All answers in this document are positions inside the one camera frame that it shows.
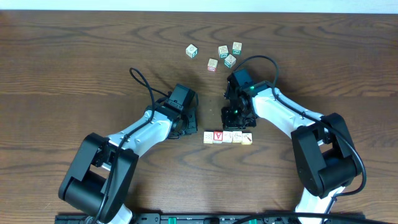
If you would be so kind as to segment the wooden block teal front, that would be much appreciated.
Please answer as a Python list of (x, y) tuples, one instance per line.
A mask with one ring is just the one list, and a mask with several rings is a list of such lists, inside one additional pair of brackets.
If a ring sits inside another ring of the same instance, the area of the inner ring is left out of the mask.
[(236, 57), (233, 55), (229, 54), (225, 59), (224, 59), (224, 65), (227, 66), (228, 68), (232, 68), (236, 63)]

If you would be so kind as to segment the wooden block green number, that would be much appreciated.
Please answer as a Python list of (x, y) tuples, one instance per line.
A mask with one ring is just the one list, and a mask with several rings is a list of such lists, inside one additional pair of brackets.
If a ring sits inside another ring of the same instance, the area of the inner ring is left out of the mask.
[(233, 42), (232, 53), (234, 55), (241, 55), (242, 52), (242, 43)]

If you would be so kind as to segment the wooden block brown drawing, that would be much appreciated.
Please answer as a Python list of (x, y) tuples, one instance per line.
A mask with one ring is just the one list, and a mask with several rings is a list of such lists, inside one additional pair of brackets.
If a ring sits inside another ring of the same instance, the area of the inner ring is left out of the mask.
[(251, 145), (252, 144), (252, 134), (251, 133), (243, 133), (241, 144)]

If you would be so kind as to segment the plain white wooden block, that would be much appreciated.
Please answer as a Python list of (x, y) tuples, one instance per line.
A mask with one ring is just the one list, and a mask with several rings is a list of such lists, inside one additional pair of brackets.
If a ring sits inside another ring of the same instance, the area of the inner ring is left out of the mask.
[(223, 142), (231, 143), (233, 142), (233, 132), (223, 131)]

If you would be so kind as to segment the yellow-sided wooden block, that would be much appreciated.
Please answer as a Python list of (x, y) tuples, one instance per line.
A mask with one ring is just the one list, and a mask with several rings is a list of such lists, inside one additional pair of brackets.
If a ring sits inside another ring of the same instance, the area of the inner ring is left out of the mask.
[(233, 131), (233, 142), (234, 143), (242, 143), (243, 140), (243, 132), (242, 131)]

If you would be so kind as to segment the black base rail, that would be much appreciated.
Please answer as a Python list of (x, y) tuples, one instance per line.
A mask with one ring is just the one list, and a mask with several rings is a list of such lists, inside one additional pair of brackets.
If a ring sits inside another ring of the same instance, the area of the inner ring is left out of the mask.
[[(133, 214), (130, 224), (233, 224), (244, 218), (244, 215), (161, 215), (158, 213)], [(86, 215), (56, 215), (54, 224), (86, 224), (92, 218)], [(285, 218), (270, 217), (257, 218), (246, 223), (253, 224), (288, 224), (312, 223), (321, 221), (319, 218)]]

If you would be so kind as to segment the wooden block red number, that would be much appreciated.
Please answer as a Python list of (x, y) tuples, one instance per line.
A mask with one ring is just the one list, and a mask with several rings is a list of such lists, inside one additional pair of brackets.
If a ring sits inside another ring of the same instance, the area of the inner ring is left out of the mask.
[(207, 69), (211, 72), (215, 72), (218, 65), (218, 61), (216, 59), (210, 58), (208, 61)]

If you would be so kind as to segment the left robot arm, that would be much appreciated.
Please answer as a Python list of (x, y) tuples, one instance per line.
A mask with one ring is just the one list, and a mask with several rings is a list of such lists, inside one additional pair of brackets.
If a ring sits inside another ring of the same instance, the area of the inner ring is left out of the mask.
[(197, 94), (176, 85), (174, 91), (149, 105), (142, 118), (126, 129), (82, 141), (61, 185), (61, 200), (87, 214), (85, 223), (129, 223), (124, 205), (138, 160), (166, 139), (197, 132)]

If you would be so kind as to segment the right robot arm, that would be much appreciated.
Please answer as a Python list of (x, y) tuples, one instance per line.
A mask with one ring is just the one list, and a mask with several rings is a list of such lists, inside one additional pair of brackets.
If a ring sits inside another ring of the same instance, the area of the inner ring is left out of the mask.
[(229, 106), (221, 110), (225, 130), (254, 127), (256, 119), (263, 118), (291, 139), (298, 177), (304, 186), (296, 212), (329, 213), (353, 179), (366, 175), (342, 116), (307, 110), (274, 84), (255, 83), (247, 70), (233, 72), (227, 82), (224, 97)]

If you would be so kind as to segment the yellow-edged wooden block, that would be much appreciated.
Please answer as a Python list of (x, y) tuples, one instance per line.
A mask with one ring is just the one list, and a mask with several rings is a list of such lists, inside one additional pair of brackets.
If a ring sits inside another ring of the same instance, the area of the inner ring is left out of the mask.
[(203, 133), (203, 143), (213, 144), (213, 132), (205, 131)]

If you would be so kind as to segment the wooden block teal letter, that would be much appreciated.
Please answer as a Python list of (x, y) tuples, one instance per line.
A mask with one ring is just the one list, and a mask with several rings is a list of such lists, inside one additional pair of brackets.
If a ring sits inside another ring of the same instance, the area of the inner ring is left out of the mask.
[(222, 45), (218, 47), (219, 58), (226, 58), (229, 55), (229, 50), (227, 45)]

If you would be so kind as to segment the red letter A block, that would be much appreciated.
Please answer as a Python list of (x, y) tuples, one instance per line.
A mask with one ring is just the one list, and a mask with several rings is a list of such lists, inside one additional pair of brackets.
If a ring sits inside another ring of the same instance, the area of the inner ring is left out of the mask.
[(213, 132), (213, 142), (217, 144), (221, 144), (223, 142), (223, 132), (222, 131), (214, 131)]

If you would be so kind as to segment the wooden block teal side far-left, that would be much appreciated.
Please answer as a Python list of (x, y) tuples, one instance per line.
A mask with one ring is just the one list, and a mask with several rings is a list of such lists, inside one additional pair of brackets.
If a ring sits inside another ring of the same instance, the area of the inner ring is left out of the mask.
[(194, 46), (193, 44), (190, 44), (186, 50), (185, 53), (190, 57), (190, 58), (194, 58), (197, 53), (198, 53), (198, 48), (196, 46)]

